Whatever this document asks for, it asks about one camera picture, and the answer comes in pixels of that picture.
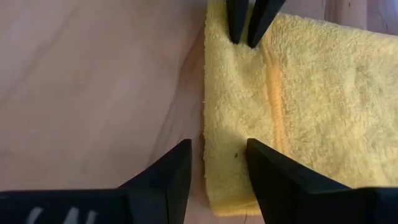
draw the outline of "light wood floor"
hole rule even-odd
[[[395,0],[287,0],[284,12],[398,35]],[[203,183],[205,0],[0,1],[0,190],[117,187],[193,139]]]

